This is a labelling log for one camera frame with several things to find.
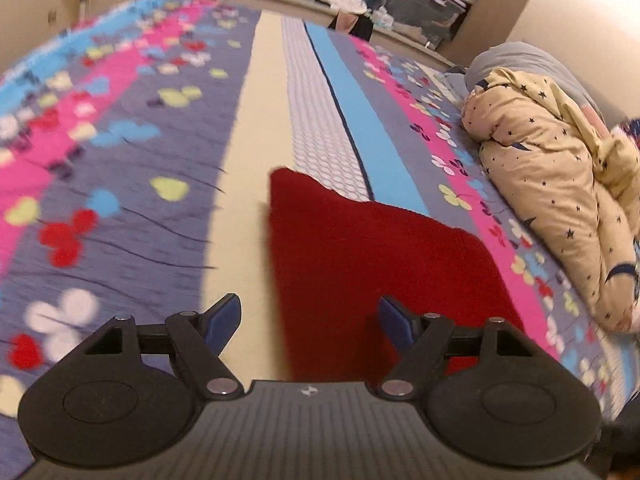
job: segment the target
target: black stripe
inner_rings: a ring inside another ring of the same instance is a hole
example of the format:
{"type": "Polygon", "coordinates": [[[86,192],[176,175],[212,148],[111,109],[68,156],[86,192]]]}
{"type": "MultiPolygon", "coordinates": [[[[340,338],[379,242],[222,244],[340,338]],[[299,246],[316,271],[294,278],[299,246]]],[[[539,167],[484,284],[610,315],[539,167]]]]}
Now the black stripe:
{"type": "Polygon", "coordinates": [[[634,264],[617,264],[615,267],[613,267],[613,269],[611,269],[611,272],[607,276],[605,283],[618,274],[629,274],[631,276],[635,276],[636,266],[634,264]]]}
{"type": "Polygon", "coordinates": [[[338,115],[340,115],[340,120],[342,121],[342,127],[344,128],[344,131],[347,133],[347,137],[349,138],[349,142],[351,143],[351,149],[353,150],[353,155],[356,156],[356,160],[358,161],[358,165],[360,167],[360,173],[362,174],[364,185],[367,188],[367,196],[369,197],[369,200],[375,200],[375,198],[373,197],[373,190],[371,189],[371,184],[369,183],[369,177],[367,176],[367,171],[364,169],[364,164],[362,163],[362,159],[360,158],[360,153],[358,152],[356,143],[354,142],[353,137],[351,137],[351,131],[349,130],[349,126],[347,125],[347,119],[344,117],[344,114],[342,113],[342,109],[340,108],[340,103],[338,102],[338,98],[335,96],[334,87],[331,86],[331,81],[329,81],[329,76],[324,71],[324,66],[322,66],[322,62],[320,61],[320,56],[318,56],[318,53],[316,52],[316,46],[314,45],[314,42],[311,39],[311,36],[309,35],[309,31],[306,29],[306,22],[303,22],[303,24],[305,27],[306,37],[309,40],[309,45],[311,45],[311,49],[314,51],[314,54],[316,55],[318,66],[320,67],[320,70],[322,70],[322,74],[324,75],[326,84],[329,87],[329,92],[331,92],[331,97],[334,99],[335,108],[336,110],[338,110],[338,115]]]}

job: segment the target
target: pink stripe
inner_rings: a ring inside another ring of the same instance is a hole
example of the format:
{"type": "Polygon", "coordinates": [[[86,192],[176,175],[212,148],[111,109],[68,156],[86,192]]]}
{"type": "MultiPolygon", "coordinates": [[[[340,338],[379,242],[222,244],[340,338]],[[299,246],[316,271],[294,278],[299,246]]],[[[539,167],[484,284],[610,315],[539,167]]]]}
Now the pink stripe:
{"type": "MultiPolygon", "coordinates": [[[[386,66],[378,60],[375,53],[370,51],[368,48],[363,48],[359,40],[356,40],[355,38],[352,38],[352,40],[357,49],[363,52],[362,56],[368,62],[377,68],[386,68],[386,66]]],[[[376,75],[380,79],[384,80],[383,84],[386,89],[402,110],[404,110],[409,121],[419,124],[428,136],[436,137],[436,132],[439,131],[436,121],[431,119],[429,116],[424,115],[416,108],[411,107],[410,105],[414,102],[414,99],[411,97],[404,97],[397,88],[395,80],[387,74],[385,70],[380,70],[376,75]]],[[[439,156],[442,160],[452,160],[456,158],[456,155],[449,147],[449,144],[444,140],[441,140],[440,142],[423,141],[428,145],[430,152],[435,156],[439,156]]],[[[478,228],[480,239],[489,249],[498,270],[500,270],[500,274],[504,280],[507,290],[509,291],[513,304],[520,314],[527,335],[529,335],[529,337],[542,348],[545,348],[549,354],[558,359],[556,348],[549,347],[549,344],[546,341],[547,326],[545,316],[542,316],[540,313],[540,309],[542,308],[540,299],[538,298],[534,288],[524,283],[522,277],[518,276],[511,270],[511,264],[516,256],[515,250],[508,243],[506,244],[506,247],[503,247],[498,241],[498,238],[489,232],[489,229],[491,228],[497,227],[501,231],[502,228],[494,222],[491,216],[487,216],[482,212],[482,206],[480,205],[481,198],[478,193],[472,192],[473,188],[468,186],[468,179],[464,177],[464,175],[457,174],[456,176],[450,176],[447,174],[447,179],[451,190],[458,196],[464,196],[464,200],[471,205],[472,209],[468,212],[469,216],[474,220],[478,228]]]]}
{"type": "MultiPolygon", "coordinates": [[[[149,46],[155,46],[166,50],[170,48],[164,44],[166,38],[179,37],[183,34],[182,25],[178,22],[178,13],[188,17],[186,22],[195,23],[202,15],[202,6],[212,6],[210,0],[204,2],[192,2],[188,6],[177,9],[167,16],[164,22],[155,28],[150,34],[141,36],[147,40],[149,46]]],[[[60,99],[56,108],[58,110],[59,125],[55,129],[44,130],[40,126],[32,128],[31,142],[33,147],[24,156],[14,153],[15,160],[0,168],[0,276],[5,274],[20,242],[24,227],[16,227],[4,220],[4,212],[11,208],[21,197],[33,197],[40,201],[49,184],[55,178],[46,168],[52,163],[65,160],[66,154],[76,146],[68,132],[78,124],[95,123],[113,105],[121,95],[138,79],[137,68],[141,65],[149,65],[152,60],[139,53],[136,47],[125,52],[115,52],[104,61],[100,62],[82,81],[76,82],[76,89],[89,83],[96,77],[106,76],[110,80],[110,90],[102,96],[92,96],[85,102],[89,102],[95,108],[90,116],[79,119],[74,113],[78,105],[71,95],[60,99]]]]}

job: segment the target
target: white logo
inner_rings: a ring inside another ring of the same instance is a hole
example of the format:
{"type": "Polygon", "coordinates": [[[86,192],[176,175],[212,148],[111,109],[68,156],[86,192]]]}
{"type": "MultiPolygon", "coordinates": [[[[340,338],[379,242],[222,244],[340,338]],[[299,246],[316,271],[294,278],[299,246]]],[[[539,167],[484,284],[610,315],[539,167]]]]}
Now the white logo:
{"type": "Polygon", "coordinates": [[[305,395],[305,396],[307,396],[307,397],[313,397],[316,393],[318,393],[318,389],[315,386],[312,386],[310,384],[306,388],[302,388],[300,390],[300,393],[305,395]]]}

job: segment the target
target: bed sheet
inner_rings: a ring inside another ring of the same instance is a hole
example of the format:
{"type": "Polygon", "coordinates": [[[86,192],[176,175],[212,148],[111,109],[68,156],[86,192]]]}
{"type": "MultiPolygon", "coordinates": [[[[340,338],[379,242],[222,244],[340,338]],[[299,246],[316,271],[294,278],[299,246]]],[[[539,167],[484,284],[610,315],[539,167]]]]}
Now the bed sheet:
{"type": "Polygon", "coordinates": [[[225,361],[245,383],[286,376],[265,242],[278,166],[477,235],[527,333],[605,416],[638,388],[634,339],[591,322],[437,74],[381,48],[211,0],[137,0],[4,74],[0,142],[0,478],[30,462],[25,387],[115,314],[161,322],[236,292],[225,361]]]}

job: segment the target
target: metal screw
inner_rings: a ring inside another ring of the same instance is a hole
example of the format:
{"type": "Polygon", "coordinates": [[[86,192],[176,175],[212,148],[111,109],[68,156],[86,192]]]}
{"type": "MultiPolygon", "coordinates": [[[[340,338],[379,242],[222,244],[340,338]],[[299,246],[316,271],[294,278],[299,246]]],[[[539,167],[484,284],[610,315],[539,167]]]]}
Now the metal screw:
{"type": "Polygon", "coordinates": [[[230,395],[238,389],[238,383],[226,377],[218,377],[207,383],[207,390],[216,395],[230,395]]]}
{"type": "Polygon", "coordinates": [[[391,397],[406,397],[414,390],[414,386],[407,381],[391,380],[382,383],[382,391],[391,397]]]}

